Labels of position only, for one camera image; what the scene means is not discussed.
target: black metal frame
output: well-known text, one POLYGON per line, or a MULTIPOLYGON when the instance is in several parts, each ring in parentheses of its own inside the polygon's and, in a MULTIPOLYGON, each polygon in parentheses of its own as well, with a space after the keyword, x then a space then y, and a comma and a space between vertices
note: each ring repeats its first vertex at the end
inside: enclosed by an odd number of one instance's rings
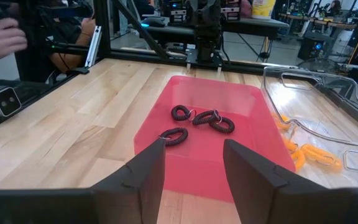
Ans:
MULTIPOLYGON (((162 63, 167 65, 186 66, 185 58, 172 57, 169 54, 167 54, 158 44, 156 44, 153 37, 145 29, 142 28, 139 21, 130 12, 130 10, 128 10, 128 8, 125 5, 123 5, 123 3, 120 0, 111 0, 111 1, 114 4, 114 7, 118 8, 119 11, 123 13, 123 15, 128 19, 129 23, 131 23, 134 26, 134 29, 136 29, 139 32, 139 34, 145 39, 145 41, 150 45, 150 47, 155 51, 155 53, 138 52, 133 50, 111 49, 107 1, 110 0, 94 1, 94 13, 96 18, 96 24, 102 27, 102 37, 101 37, 99 52, 98 52, 99 58, 116 58, 121 60, 133 60, 138 62, 162 63)), ((84 54, 86 47, 70 45, 69 47, 57 46, 54 49, 57 52, 61 52, 61 53, 84 54)), ((223 66, 222 70, 226 72, 263 75, 264 68, 267 66, 270 65, 263 64, 263 63, 231 62, 231 66, 223 66)), ((211 64, 206 65, 200 63, 192 64, 192 67, 213 69, 213 70, 216 69, 216 67, 211 64)), ((358 121, 358 108, 354 106, 349 100, 346 100, 345 98, 334 92, 333 90, 330 91, 329 93, 324 92, 324 94, 358 121)))

